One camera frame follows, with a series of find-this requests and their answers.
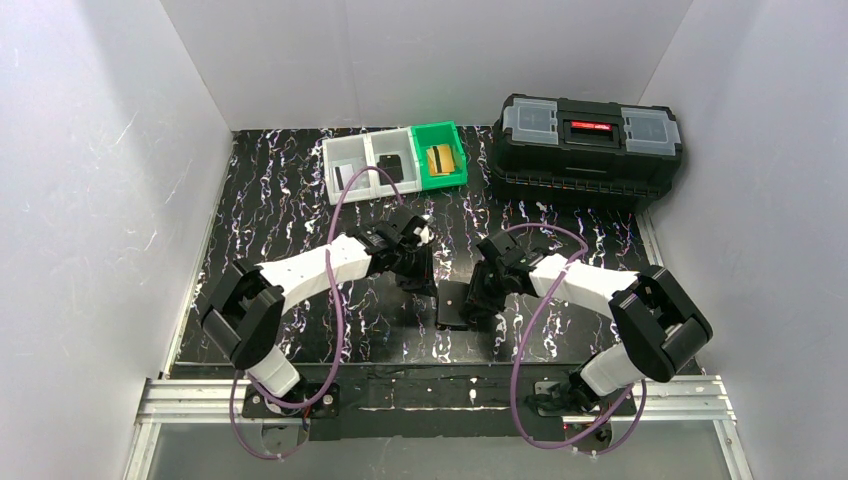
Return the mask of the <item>black card holder wallet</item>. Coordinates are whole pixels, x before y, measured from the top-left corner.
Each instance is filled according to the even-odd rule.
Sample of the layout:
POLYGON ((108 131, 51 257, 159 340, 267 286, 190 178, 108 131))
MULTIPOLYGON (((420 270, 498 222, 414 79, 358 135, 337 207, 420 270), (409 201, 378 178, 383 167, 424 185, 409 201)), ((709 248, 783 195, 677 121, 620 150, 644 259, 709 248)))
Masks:
POLYGON ((467 331, 468 320, 463 308, 467 299, 469 284, 460 281, 443 280, 437 289, 436 326, 441 330, 467 331))

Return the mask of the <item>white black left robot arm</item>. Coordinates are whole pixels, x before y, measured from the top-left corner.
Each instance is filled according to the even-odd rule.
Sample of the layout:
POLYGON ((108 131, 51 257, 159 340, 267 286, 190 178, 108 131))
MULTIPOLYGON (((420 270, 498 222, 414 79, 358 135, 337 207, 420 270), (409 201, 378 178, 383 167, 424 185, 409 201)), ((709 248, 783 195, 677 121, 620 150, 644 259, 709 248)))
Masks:
POLYGON ((297 256, 264 264, 235 261, 210 292, 199 294, 199 324, 263 396, 302 408, 308 402, 301 376, 276 344, 283 315, 342 283, 386 272, 401 290, 434 297, 432 242, 429 216, 400 207, 386 220, 357 226, 297 256))

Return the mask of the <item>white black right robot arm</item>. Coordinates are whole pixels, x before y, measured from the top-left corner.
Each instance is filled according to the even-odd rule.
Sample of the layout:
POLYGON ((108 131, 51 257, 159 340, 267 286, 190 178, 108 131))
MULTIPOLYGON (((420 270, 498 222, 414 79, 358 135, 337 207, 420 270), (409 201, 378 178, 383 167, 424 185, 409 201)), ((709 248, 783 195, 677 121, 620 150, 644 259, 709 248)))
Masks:
POLYGON ((550 295, 607 317, 617 328, 618 344, 594 354, 547 392, 529 397, 542 409, 588 412, 643 379, 666 383, 713 337, 708 320, 662 266, 608 270, 550 249, 527 250, 507 232, 483 239, 477 248, 483 258, 456 304, 461 326, 503 312, 510 295, 550 295))

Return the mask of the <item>black card in bin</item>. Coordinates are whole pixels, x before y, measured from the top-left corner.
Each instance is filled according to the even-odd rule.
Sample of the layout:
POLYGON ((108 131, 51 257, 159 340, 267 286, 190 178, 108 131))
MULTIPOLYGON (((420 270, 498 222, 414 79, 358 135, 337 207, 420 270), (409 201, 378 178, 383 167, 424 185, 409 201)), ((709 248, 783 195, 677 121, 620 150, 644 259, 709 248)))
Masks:
POLYGON ((376 166, 387 175, 387 177, 380 177, 382 185, 388 185, 389 182, 400 183, 404 180, 403 162, 399 154, 379 155, 376 166))

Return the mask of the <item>silver card in bin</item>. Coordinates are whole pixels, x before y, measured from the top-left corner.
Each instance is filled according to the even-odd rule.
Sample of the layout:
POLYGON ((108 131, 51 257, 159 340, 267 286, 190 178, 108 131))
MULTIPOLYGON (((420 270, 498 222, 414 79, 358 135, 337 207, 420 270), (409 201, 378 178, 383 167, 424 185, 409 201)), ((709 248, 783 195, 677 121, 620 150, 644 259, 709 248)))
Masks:
POLYGON ((353 164, 340 164, 334 166, 333 175, 336 182, 336 189, 339 192, 342 192, 348 186, 350 186, 351 191, 364 188, 367 185, 368 176, 365 175, 364 177, 360 176, 353 179, 357 172, 358 168, 353 164))

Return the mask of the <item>gold card in bin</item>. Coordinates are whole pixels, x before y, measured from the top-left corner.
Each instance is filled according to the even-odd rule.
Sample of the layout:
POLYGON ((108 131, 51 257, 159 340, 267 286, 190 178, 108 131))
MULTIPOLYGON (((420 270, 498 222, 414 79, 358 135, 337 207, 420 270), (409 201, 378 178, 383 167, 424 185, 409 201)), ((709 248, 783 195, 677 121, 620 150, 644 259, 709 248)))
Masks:
POLYGON ((456 171, 453 150, 448 144, 430 146, 426 150, 428 172, 431 177, 451 175, 456 171))

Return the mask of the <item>white middle plastic bin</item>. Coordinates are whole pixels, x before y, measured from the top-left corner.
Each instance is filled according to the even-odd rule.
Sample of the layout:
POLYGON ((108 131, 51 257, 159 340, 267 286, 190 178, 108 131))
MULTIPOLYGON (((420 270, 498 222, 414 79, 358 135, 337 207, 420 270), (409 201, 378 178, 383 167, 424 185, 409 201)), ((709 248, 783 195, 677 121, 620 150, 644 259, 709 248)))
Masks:
POLYGON ((379 172, 369 172, 372 177, 373 197, 382 198, 394 195, 394 185, 401 195, 422 191, 422 180, 418 155, 414 152, 414 142, 410 127, 375 131, 367 134, 370 153, 369 164, 384 171, 386 179, 379 172))

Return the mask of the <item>white plastic bin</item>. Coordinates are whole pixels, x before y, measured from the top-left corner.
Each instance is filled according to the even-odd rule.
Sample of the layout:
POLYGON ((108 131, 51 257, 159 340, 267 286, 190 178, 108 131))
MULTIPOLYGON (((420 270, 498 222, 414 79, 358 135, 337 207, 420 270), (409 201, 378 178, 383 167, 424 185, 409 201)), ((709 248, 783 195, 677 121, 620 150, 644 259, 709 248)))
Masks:
POLYGON ((324 139, 322 155, 324 180, 328 201, 335 206, 341 194, 350 187, 343 203, 372 200, 375 198, 370 171, 362 173, 355 181, 356 172, 369 165, 370 140, 367 134, 324 139))
POLYGON ((384 171, 386 179, 379 172, 369 172, 372 177, 373 197, 382 198, 394 195, 394 185, 401 195, 422 191, 422 180, 418 155, 414 152, 414 142, 410 127, 375 131, 367 134, 370 153, 369 164, 384 171))

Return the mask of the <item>white left plastic bin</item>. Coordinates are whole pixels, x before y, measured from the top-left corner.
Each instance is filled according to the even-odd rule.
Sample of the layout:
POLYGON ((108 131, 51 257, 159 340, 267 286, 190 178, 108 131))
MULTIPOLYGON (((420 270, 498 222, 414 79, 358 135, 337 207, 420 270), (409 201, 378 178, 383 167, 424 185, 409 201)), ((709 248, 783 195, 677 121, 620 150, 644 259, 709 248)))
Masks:
POLYGON ((324 139, 322 155, 324 180, 328 201, 335 206, 341 194, 350 187, 343 203, 372 200, 375 198, 370 171, 362 173, 355 181, 356 172, 369 165, 370 140, 367 134, 324 139))

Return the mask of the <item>black marbled table mat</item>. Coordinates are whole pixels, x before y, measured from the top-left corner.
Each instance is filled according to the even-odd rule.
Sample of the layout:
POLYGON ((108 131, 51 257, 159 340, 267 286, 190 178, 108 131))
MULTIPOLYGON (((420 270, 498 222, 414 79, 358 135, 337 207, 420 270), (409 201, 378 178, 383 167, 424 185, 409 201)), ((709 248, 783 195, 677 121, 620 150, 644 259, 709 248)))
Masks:
POLYGON ((511 295, 505 309, 468 330, 438 327, 434 292, 448 281, 467 282, 480 261, 479 242, 509 229, 526 250, 579 254, 588 265, 638 271, 658 262, 643 220, 632 213, 499 200, 491 190, 488 127, 457 131, 467 162, 464 185, 396 198, 330 204, 323 149, 346 128, 242 130, 235 134, 221 197, 202 252, 192 304, 175 367, 229 366, 204 333, 200 302, 210 297, 234 262, 269 265, 321 251, 330 234, 351 233, 402 208, 425 218, 429 241, 404 258, 424 294, 405 291, 393 272, 342 283, 292 307, 276 337, 294 363, 509 363, 523 372, 542 362, 579 364, 618 342, 613 322, 586 308, 532 295, 511 295))

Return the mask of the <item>black plastic toolbox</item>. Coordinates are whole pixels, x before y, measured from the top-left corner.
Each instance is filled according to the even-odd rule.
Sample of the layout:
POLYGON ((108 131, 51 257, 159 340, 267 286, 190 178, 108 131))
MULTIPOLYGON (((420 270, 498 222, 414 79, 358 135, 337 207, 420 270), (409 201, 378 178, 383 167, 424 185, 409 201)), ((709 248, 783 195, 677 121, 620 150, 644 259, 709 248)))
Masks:
POLYGON ((493 194, 639 214, 667 195, 684 160, 664 106, 512 94, 492 128, 493 194))

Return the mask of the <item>green plastic bin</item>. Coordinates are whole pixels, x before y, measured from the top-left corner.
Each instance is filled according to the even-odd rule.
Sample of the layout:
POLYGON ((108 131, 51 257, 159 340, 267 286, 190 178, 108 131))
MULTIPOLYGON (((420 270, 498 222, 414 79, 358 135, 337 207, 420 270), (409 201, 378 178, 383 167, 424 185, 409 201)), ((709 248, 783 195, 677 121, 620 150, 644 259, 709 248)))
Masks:
POLYGON ((466 156, 453 121, 415 125, 411 134, 423 190, 467 184, 466 156))

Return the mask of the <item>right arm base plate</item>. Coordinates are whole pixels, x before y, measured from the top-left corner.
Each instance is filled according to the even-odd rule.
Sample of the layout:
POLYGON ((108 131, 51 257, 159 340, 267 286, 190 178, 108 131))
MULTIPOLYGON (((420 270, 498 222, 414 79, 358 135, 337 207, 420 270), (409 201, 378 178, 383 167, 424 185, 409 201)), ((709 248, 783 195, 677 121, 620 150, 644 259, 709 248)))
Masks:
POLYGON ((573 389, 567 381, 537 381, 530 393, 518 393, 516 403, 540 417, 600 417, 609 411, 623 389, 597 397, 588 390, 573 389))

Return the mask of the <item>aluminium frame rail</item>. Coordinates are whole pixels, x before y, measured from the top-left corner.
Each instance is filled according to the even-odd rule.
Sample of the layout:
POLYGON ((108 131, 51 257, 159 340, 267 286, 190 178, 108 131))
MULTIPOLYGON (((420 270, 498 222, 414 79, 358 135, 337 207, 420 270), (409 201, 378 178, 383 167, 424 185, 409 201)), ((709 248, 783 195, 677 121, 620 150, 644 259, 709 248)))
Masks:
POLYGON ((457 368, 365 376, 339 412, 302 430, 294 418, 229 421, 246 403, 229 380, 151 382, 128 479, 748 479, 736 418, 717 376, 636 387, 603 439, 542 450, 517 434, 508 379, 457 368))

